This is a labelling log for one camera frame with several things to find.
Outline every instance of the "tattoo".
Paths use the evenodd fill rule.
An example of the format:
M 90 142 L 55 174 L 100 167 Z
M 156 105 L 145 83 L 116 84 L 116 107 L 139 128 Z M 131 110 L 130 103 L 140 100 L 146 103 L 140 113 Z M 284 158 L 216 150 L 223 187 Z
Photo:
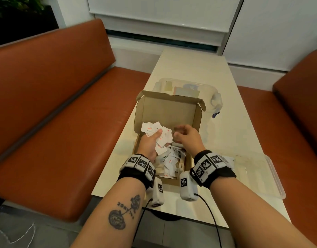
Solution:
M 131 210 L 133 210 L 133 212 L 136 213 L 136 210 L 138 210 L 140 207 L 140 200 L 141 200 L 140 195 L 136 195 L 135 197 L 132 197 L 130 208 L 127 208 L 124 204 L 118 202 L 117 206 L 119 206 L 125 212 L 122 213 L 121 210 L 112 210 L 109 213 L 109 218 L 108 218 L 110 225 L 117 230 L 123 230 L 125 228 L 125 221 L 124 221 L 123 215 L 128 212 L 130 217 L 134 219 L 134 216 Z

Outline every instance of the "white cord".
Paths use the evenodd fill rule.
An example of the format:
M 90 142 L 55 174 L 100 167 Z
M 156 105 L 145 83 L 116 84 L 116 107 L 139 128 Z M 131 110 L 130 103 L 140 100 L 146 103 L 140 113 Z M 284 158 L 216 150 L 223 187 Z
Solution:
M 33 238 L 34 238 L 34 234 L 35 234 L 35 230 L 36 230 L 34 223 L 30 226 L 30 228 L 29 228 L 29 229 L 25 232 L 25 234 L 22 236 L 22 237 L 24 237 L 24 236 L 29 232 L 29 230 L 31 229 L 32 226 L 33 226 L 33 235 L 32 235 L 31 241 L 30 241 L 30 243 L 28 244 L 27 248 L 29 248 L 29 246 L 30 246 L 30 244 L 32 243 Z M 10 242 L 8 236 L 7 236 L 3 231 L 0 230 L 0 233 L 6 238 L 8 244 L 16 243 L 17 241 L 19 241 L 19 240 L 22 238 L 22 237 L 20 237 L 19 239 L 15 240 L 15 241 L 13 241 L 13 242 Z

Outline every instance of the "wristband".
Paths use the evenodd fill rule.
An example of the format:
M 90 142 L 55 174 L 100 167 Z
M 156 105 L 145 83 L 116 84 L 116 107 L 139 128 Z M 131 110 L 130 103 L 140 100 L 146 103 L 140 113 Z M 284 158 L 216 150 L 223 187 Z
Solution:
M 190 169 L 190 175 L 198 185 L 206 188 L 209 188 L 218 177 L 237 177 L 227 160 L 210 150 L 199 152 L 194 158 L 194 163 L 195 166 Z
M 117 181 L 125 177 L 131 177 L 140 180 L 147 190 L 148 187 L 153 187 L 155 167 L 144 155 L 133 154 L 119 169 L 119 177 Z

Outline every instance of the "cardboard box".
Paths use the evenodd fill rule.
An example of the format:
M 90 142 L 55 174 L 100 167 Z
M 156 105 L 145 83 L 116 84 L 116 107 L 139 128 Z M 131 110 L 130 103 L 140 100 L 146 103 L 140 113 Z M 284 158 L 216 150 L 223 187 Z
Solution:
M 199 131 L 202 111 L 206 110 L 204 101 L 200 98 L 181 95 L 169 95 L 166 93 L 141 91 L 137 96 L 137 107 L 134 118 L 134 131 L 138 134 L 133 148 L 133 154 L 138 150 L 142 133 L 142 123 L 160 122 L 162 126 L 174 129 L 177 125 L 189 124 Z M 192 158 L 187 153 L 185 157 L 185 171 L 192 167 Z M 162 178 L 162 183 L 179 186 L 179 178 Z

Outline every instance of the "plastic container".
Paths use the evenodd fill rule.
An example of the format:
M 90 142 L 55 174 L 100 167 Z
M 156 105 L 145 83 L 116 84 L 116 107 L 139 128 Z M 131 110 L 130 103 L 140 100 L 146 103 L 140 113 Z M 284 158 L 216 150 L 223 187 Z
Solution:
M 284 188 L 273 163 L 267 155 L 248 152 L 235 153 L 226 150 L 212 150 L 219 155 L 235 158 L 233 171 L 237 179 L 257 194 L 286 197 Z
M 206 112 L 218 114 L 223 106 L 218 90 L 210 85 L 198 84 L 179 79 L 162 78 L 155 83 L 152 91 L 169 95 L 183 95 L 201 98 L 206 104 Z

